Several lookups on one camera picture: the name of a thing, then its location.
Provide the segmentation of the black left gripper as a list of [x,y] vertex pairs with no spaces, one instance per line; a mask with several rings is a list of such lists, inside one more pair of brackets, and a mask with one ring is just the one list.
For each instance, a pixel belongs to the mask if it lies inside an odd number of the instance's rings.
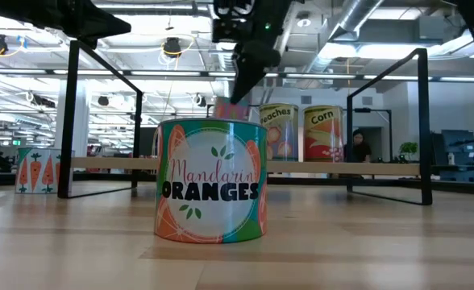
[[99,39],[131,31],[130,23],[96,7],[90,0],[63,0],[61,13],[55,0],[0,0],[1,17],[38,28],[63,28],[67,36],[80,40],[91,49],[97,47]]

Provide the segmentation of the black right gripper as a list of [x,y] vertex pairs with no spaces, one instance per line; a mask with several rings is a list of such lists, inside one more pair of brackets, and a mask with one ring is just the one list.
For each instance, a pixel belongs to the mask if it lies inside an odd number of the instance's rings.
[[281,62],[275,44],[283,33],[286,15],[292,0],[256,0],[244,15],[243,42],[235,45],[232,60],[235,67],[234,88],[230,102],[237,104],[261,81],[272,67]]

